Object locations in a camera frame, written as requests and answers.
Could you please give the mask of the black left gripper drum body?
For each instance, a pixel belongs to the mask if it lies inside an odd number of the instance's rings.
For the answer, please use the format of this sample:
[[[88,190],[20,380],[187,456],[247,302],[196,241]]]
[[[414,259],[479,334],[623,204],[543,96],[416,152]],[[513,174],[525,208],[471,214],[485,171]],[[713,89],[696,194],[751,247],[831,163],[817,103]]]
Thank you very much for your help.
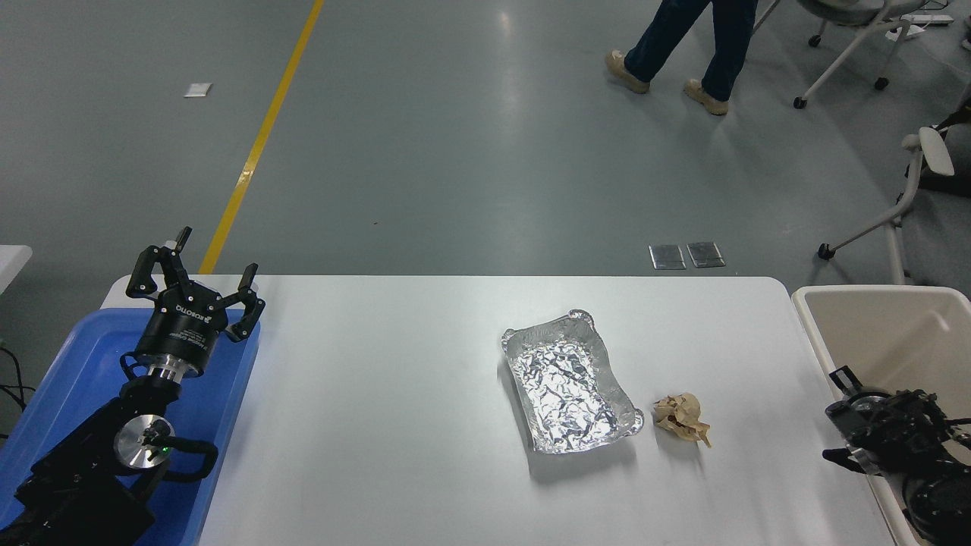
[[[155,310],[137,344],[137,359],[144,366],[169,356],[187,364],[187,375],[203,375],[214,353],[219,333],[228,327],[222,299],[204,284],[190,283],[187,295],[178,287],[160,291]]]

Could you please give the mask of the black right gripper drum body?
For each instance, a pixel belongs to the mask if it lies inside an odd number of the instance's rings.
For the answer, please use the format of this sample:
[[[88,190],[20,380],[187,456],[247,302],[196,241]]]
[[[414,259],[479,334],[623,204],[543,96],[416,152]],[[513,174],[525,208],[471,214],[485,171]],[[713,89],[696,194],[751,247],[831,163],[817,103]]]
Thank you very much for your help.
[[[825,415],[853,448],[872,453],[889,452],[885,420],[889,393],[859,393],[844,397],[825,408]]]

